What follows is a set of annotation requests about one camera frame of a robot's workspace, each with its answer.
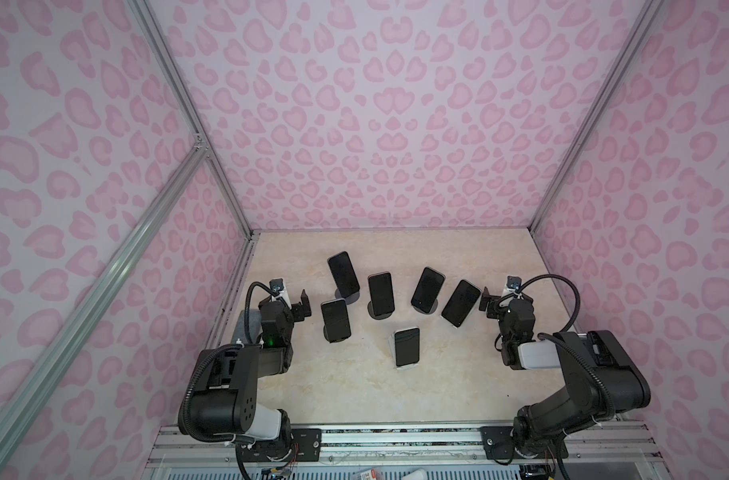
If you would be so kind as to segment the black phone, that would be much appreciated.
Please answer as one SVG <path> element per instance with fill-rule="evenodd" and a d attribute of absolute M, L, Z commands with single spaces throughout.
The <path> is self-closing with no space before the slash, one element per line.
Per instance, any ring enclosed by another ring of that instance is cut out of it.
<path fill-rule="evenodd" d="M 460 280 L 444 305 L 441 317 L 455 328 L 460 328 L 480 296 L 481 291 L 475 285 L 465 279 Z"/>
<path fill-rule="evenodd" d="M 320 310 L 322 310 L 324 327 L 350 328 L 350 331 L 352 331 L 350 318 L 348 317 L 348 306 L 344 300 L 336 299 L 322 302 Z"/>

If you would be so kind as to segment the purple phone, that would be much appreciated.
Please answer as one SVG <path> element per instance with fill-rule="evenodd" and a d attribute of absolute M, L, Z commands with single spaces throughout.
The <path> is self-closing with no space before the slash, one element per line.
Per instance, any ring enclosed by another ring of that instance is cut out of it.
<path fill-rule="evenodd" d="M 360 293 L 360 282 L 358 282 L 356 270 L 354 270 L 350 254 L 347 251 L 342 251 L 328 258 L 328 268 L 330 268 L 336 289 L 342 298 L 348 298 Z"/>

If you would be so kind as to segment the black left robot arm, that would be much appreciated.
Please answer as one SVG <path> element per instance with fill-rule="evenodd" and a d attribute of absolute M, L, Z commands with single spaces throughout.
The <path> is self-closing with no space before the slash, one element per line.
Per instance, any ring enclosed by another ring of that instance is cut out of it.
<path fill-rule="evenodd" d="M 200 352 L 178 410 L 178 429 L 202 443 L 266 444 L 280 451 L 292 445 L 288 414 L 258 402 L 258 380 L 288 372 L 294 357 L 296 324 L 312 316 L 305 291 L 290 302 L 274 292 L 244 310 L 232 343 Z"/>

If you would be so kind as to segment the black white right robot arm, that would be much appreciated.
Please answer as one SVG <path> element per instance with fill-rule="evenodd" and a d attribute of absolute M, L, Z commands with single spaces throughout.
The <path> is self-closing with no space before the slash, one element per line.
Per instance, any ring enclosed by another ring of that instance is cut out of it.
<path fill-rule="evenodd" d="M 562 461 L 568 435 L 650 404 L 647 380 L 610 331 L 535 334 L 533 301 L 513 290 L 502 296 L 484 291 L 479 309 L 497 322 L 494 346 L 504 366 L 557 369 L 564 381 L 548 398 L 520 408 L 508 434 L 482 428 L 489 460 L 508 465 L 550 454 Z"/>

